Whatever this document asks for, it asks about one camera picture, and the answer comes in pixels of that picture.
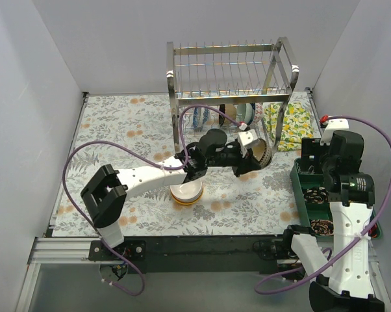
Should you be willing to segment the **beige top bowl of stack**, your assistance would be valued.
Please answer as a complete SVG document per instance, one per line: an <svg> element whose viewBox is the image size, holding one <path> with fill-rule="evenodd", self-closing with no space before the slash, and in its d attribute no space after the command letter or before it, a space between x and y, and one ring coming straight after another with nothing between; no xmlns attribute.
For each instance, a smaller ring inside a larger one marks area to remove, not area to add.
<svg viewBox="0 0 391 312"><path fill-rule="evenodd" d="M256 145L252 148L253 156L260 164L260 168L263 169L271 163L272 148L269 147L268 143L260 138Z"/></svg>

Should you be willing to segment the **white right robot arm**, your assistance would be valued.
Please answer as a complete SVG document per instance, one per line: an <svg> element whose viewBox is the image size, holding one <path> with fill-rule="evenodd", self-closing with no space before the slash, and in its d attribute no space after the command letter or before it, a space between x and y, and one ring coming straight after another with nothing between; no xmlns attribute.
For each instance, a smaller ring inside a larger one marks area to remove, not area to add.
<svg viewBox="0 0 391 312"><path fill-rule="evenodd" d="M306 140L300 169L313 168L322 175L333 219L333 265L320 272L328 260L318 250L310 228L289 227L282 252L299 257L311 276L309 301L313 311L384 311L370 281L369 226L375 190L373 178L360 171L364 139L360 134L335 130L331 138Z"/></svg>

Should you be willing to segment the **white bowl of stack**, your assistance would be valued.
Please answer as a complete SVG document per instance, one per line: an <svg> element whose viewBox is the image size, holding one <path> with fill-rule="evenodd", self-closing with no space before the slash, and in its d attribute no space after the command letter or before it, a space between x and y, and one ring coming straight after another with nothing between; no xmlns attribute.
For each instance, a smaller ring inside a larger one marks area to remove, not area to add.
<svg viewBox="0 0 391 312"><path fill-rule="evenodd" d="M172 185L170 191L180 202L193 202L202 194L203 183L202 180L197 179L181 185Z"/></svg>

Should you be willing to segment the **blue white floral bowl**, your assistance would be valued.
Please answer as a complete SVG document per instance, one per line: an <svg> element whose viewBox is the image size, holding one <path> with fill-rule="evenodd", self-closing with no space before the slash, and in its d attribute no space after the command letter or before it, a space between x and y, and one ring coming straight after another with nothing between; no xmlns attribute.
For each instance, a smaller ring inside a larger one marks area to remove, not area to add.
<svg viewBox="0 0 391 312"><path fill-rule="evenodd" d="M195 131L202 131L203 126L210 119L210 110L203 107L196 107L192 117L192 127Z"/></svg>

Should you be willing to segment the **black glossy bowl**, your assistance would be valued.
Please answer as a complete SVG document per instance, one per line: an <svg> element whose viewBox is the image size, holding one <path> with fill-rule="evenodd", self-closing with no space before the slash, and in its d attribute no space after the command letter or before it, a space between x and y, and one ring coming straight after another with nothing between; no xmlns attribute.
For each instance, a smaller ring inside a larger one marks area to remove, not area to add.
<svg viewBox="0 0 391 312"><path fill-rule="evenodd" d="M236 107L233 104L221 104L219 110L230 117L230 119L236 119ZM231 122L222 115L219 115L219 125L231 125Z"/></svg>

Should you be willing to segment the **blue patterned bowl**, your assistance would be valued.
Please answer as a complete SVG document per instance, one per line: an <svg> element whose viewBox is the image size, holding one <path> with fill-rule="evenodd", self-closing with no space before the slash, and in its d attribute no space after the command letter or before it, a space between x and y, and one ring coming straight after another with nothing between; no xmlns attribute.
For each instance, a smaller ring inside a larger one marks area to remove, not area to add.
<svg viewBox="0 0 391 312"><path fill-rule="evenodd" d="M255 104L255 113L253 117L253 123L257 124L259 123L264 117L264 109L261 103Z"/></svg>

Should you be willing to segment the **celadon green bowl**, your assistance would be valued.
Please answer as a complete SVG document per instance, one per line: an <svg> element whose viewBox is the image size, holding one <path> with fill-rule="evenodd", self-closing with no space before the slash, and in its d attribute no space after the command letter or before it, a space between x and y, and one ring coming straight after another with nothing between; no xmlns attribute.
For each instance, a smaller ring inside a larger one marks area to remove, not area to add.
<svg viewBox="0 0 391 312"><path fill-rule="evenodd" d="M251 125L255 117L255 108L255 103L238 104L236 108L236 121Z"/></svg>

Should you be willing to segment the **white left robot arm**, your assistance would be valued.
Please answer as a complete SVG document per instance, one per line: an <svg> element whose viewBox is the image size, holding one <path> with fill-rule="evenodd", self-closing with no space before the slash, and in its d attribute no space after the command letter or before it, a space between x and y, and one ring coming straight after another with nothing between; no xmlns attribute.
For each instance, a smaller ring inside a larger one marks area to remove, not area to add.
<svg viewBox="0 0 391 312"><path fill-rule="evenodd" d="M119 219L126 200L160 187L197 181L210 167L230 167L236 177L260 170L252 152L258 143L253 129L239 132L232 142L221 129L211 129L197 142L162 162L122 170L110 164L100 167L81 191L81 198L93 227L105 242L104 253L113 260L125 255Z"/></svg>

